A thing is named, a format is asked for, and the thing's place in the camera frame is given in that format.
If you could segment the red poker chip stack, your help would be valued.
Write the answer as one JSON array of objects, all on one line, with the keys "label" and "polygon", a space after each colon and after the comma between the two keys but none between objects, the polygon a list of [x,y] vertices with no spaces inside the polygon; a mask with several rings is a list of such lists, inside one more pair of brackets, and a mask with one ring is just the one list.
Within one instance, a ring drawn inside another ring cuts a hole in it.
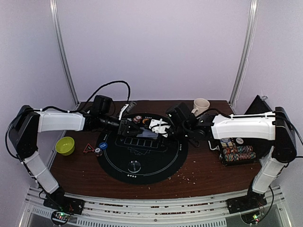
[{"label": "red poker chip stack", "polygon": [[133,122],[136,124],[140,123],[141,120],[142,120],[142,116],[140,116],[140,115],[137,115],[133,118]]}]

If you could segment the blue small blind button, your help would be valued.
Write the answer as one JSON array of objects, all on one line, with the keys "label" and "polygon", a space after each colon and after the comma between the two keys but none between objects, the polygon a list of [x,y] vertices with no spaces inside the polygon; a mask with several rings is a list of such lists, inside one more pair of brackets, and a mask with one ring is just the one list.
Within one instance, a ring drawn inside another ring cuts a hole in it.
[{"label": "blue small blind button", "polygon": [[107,144],[106,142],[101,142],[101,143],[99,143],[99,145],[98,145],[98,148],[99,148],[100,150],[105,150],[107,147],[108,147],[108,144]]}]

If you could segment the cream ceramic mug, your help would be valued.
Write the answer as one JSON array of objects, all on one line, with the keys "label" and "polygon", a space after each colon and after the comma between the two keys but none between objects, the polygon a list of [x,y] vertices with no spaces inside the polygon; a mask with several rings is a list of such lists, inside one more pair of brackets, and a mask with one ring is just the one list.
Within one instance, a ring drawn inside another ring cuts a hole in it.
[{"label": "cream ceramic mug", "polygon": [[207,99],[197,98],[193,102],[193,109],[191,113],[193,113],[195,116],[198,116],[199,114],[208,110],[209,107],[210,107],[210,102]]}]

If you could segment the grey card deck box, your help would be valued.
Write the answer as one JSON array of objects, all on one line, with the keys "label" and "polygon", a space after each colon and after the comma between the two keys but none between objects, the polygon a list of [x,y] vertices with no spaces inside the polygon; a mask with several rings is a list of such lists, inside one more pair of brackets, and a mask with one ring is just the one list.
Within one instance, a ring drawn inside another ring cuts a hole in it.
[{"label": "grey card deck box", "polygon": [[143,138],[143,139],[151,139],[156,140],[158,138],[158,134],[143,128],[142,132],[140,134],[136,135],[137,138]]}]

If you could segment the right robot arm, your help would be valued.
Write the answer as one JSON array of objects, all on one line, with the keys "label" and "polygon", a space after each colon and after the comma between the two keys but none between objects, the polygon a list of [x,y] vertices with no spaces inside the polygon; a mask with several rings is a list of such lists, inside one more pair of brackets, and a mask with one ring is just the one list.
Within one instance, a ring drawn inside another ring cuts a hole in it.
[{"label": "right robot arm", "polygon": [[265,192],[283,167],[297,156],[296,128],[282,107],[273,112],[248,115],[228,115],[209,108],[195,115],[180,103],[169,108],[166,115],[169,123],[161,121],[158,131],[168,138],[186,138],[195,142],[249,138],[272,142],[266,162],[251,180],[247,195],[227,200],[230,212],[266,205]]}]

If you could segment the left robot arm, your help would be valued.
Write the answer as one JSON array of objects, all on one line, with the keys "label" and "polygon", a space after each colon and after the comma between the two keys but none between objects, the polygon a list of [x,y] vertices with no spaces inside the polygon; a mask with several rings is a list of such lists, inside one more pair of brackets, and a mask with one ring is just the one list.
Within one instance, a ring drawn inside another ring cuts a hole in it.
[{"label": "left robot arm", "polygon": [[136,136],[142,129],[127,118],[116,118],[106,113],[65,111],[55,107],[33,109],[21,107],[6,132],[16,151],[16,158],[25,166],[46,194],[46,199],[58,210],[68,206],[65,192],[41,159],[37,140],[40,133],[53,131],[92,131],[104,128],[121,136]]}]

